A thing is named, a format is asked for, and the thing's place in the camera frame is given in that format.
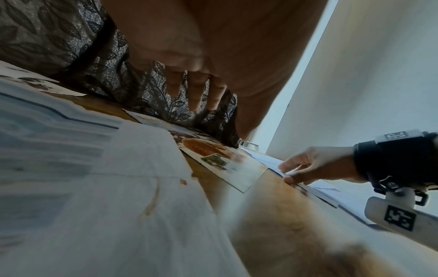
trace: person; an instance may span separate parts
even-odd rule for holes
[[[188,71],[188,106],[197,111],[209,80],[208,110],[229,88],[235,128],[248,139],[293,73],[327,0],[103,0],[144,71],[163,63],[167,93],[180,94]]]
[[[434,175],[437,168],[438,136],[431,138],[432,149],[430,149],[430,152],[432,159],[430,160],[425,158],[425,151],[419,151],[416,148],[418,145],[418,143],[415,143],[412,148],[408,148],[410,146],[406,145],[398,147],[396,151],[399,154],[399,160],[402,164],[406,164],[408,160],[424,162],[426,165],[431,166],[431,172]],[[281,163],[278,168],[284,173],[294,170],[284,177],[284,182],[289,185],[298,183],[309,185],[320,179],[345,180],[354,183],[368,182],[364,174],[358,170],[358,160],[355,157],[354,147],[309,147],[302,153],[294,155]],[[420,170],[419,175],[415,178],[421,175],[424,176],[426,173],[426,170],[424,172]]]

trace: sheet of paper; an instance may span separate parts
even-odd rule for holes
[[[267,170],[263,163],[245,152],[223,146],[202,131],[189,130],[155,117],[125,111],[142,124],[168,130],[181,151],[243,193]]]
[[[253,156],[256,160],[260,161],[261,163],[268,166],[270,169],[275,171],[281,176],[285,176],[283,172],[281,172],[278,169],[278,165],[282,163],[283,161],[275,159],[273,157],[263,155],[251,150],[248,150],[246,148],[242,148],[242,150],[249,153],[251,156]],[[348,213],[350,213],[352,216],[354,216],[356,219],[368,224],[373,225],[375,224],[371,220],[367,219],[365,217],[365,205],[366,201],[363,201],[361,199],[357,199],[347,193],[344,193],[340,191],[337,187],[335,187],[332,184],[329,184],[325,181],[317,181],[309,186],[300,185],[300,187],[307,189],[308,192],[314,194],[315,196],[321,198],[322,200],[326,201],[327,203],[331,204],[332,206],[341,206],[344,210],[346,210]]]
[[[168,131],[0,80],[0,142],[0,276],[248,276]]]
[[[0,61],[0,78],[29,86],[32,89],[36,89],[41,92],[64,94],[70,96],[85,95],[83,93],[66,89],[60,85],[55,84],[59,83],[58,81],[45,77],[41,74],[19,68],[10,63],[5,63],[3,61]]]

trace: gray floral fabric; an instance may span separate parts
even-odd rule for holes
[[[67,87],[116,101],[143,114],[199,128],[235,146],[230,91],[213,112],[193,113],[187,103],[187,75],[181,95],[166,94],[164,66],[151,61],[139,73],[129,49],[99,2],[94,0],[0,0],[0,59],[50,76]],[[205,108],[208,82],[201,110]]]

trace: stain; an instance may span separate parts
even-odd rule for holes
[[[156,185],[154,197],[149,202],[149,204],[146,206],[145,210],[140,214],[140,218],[139,218],[140,223],[145,221],[146,218],[148,218],[149,216],[151,216],[154,213],[156,204],[158,203],[158,196],[159,195],[160,195],[160,184],[158,183]]]

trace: wooden surface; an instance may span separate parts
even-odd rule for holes
[[[58,96],[133,120],[117,104]],[[266,171],[241,193],[185,155],[251,276],[400,276],[368,250],[372,230]]]

